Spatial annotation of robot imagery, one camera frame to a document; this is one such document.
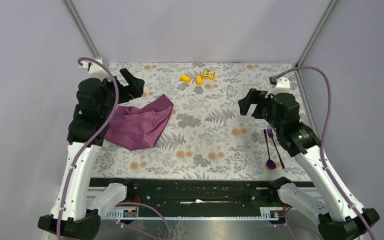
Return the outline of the purple cloth napkin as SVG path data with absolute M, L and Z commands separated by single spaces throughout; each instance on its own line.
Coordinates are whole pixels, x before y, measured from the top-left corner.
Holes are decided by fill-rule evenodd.
M 154 148 L 173 108 L 174 104 L 164 94 L 143 108 L 119 106 L 104 139 L 130 151 Z

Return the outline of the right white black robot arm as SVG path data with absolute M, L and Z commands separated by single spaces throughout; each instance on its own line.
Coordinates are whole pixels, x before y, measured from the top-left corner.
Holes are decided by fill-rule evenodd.
M 321 148 L 314 131 L 300 120 L 300 105 L 290 93 L 268 96 L 267 91 L 251 88 L 238 101 L 245 116 L 255 105 L 252 117 L 265 120 L 275 131 L 279 145 L 295 159 L 310 177 L 322 201 L 299 190 L 285 177 L 272 183 L 267 201 L 282 203 L 298 210 L 317 225 L 325 240 L 354 240 L 368 232 L 380 220 L 374 208 L 366 208 L 349 191 Z

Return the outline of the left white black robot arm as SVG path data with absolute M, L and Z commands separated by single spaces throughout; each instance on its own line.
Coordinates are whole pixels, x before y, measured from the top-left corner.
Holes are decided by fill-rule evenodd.
M 91 77 L 81 81 L 76 93 L 73 119 L 68 127 L 68 154 L 61 188 L 49 214 L 38 219 L 37 226 L 54 235 L 93 240 L 99 232 L 102 206 L 87 206 L 86 196 L 92 165 L 100 152 L 109 129 L 107 120 L 115 106 L 139 98 L 144 80 L 126 68 L 119 71 L 127 81 L 124 86 L 110 77 Z

